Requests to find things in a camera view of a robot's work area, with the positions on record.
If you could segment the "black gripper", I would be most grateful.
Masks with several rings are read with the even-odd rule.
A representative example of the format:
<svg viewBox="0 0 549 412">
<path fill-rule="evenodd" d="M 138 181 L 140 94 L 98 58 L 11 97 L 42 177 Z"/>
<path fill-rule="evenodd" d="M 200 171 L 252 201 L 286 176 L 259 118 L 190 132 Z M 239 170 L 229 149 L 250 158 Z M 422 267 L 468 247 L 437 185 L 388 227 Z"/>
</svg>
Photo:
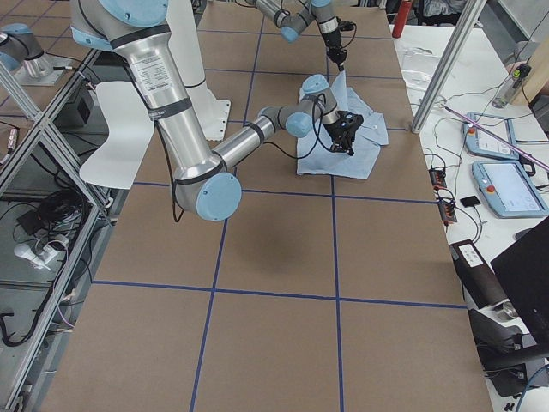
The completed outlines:
<svg viewBox="0 0 549 412">
<path fill-rule="evenodd" d="M 343 72 L 345 70 L 344 63 L 347 59 L 347 50 L 341 43 L 341 32 L 335 30 L 330 33 L 322 33 L 322 37 L 329 60 L 337 64 L 338 70 Z"/>
<path fill-rule="evenodd" d="M 356 132 L 348 132 L 339 128 L 339 124 L 333 123 L 328 125 L 328 134 L 331 138 L 331 146 L 329 151 L 332 153 L 347 153 L 349 156 L 354 156 L 353 142 Z"/>
</svg>

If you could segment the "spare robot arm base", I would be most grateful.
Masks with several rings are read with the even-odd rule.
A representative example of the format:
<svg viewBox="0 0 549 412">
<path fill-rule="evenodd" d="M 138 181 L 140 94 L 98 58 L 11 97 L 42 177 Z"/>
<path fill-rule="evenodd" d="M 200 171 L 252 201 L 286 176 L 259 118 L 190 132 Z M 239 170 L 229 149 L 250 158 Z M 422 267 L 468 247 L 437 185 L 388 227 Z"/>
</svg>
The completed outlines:
<svg viewBox="0 0 549 412">
<path fill-rule="evenodd" d="M 73 69 L 72 62 L 46 53 L 26 24 L 1 28 L 1 64 L 21 85 L 53 86 L 65 71 Z"/>
</svg>

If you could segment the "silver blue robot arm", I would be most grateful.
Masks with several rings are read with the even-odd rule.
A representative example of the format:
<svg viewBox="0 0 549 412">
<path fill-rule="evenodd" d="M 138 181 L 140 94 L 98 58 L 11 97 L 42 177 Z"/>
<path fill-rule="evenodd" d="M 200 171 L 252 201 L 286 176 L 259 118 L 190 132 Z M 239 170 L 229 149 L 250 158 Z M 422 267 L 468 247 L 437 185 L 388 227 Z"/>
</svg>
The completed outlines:
<svg viewBox="0 0 549 412">
<path fill-rule="evenodd" d="M 302 9 L 293 13 L 283 6 L 282 1 L 251 0 L 246 5 L 258 9 L 280 29 L 281 36 L 292 43 L 312 23 L 316 23 L 323 39 L 328 59 L 342 72 L 347 60 L 347 48 L 341 43 L 341 31 L 345 31 L 346 21 L 335 14 L 329 0 L 304 1 Z"/>
<path fill-rule="evenodd" d="M 326 78 L 308 77 L 292 106 L 269 106 L 256 120 L 210 147 L 198 98 L 188 85 L 191 64 L 202 60 L 196 20 L 188 1 L 74 1 L 76 43 L 118 54 L 129 65 L 148 116 L 166 139 L 176 164 L 172 198 L 207 221 L 223 221 L 238 208 L 241 184 L 232 168 L 280 130 L 303 138 L 321 124 L 333 153 L 351 154 L 362 116 L 340 109 Z"/>
</svg>

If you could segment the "person hand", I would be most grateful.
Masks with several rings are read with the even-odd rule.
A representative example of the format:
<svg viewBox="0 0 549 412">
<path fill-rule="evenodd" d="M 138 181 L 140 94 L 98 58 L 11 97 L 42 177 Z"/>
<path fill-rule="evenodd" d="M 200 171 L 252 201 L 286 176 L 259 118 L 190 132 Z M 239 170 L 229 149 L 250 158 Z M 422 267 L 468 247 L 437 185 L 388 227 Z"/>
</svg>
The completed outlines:
<svg viewBox="0 0 549 412">
<path fill-rule="evenodd" d="M 510 64 L 506 67 L 509 76 L 511 78 L 525 78 L 528 76 L 531 67 L 527 62 L 521 61 L 521 62 L 515 62 L 513 64 Z"/>
</svg>

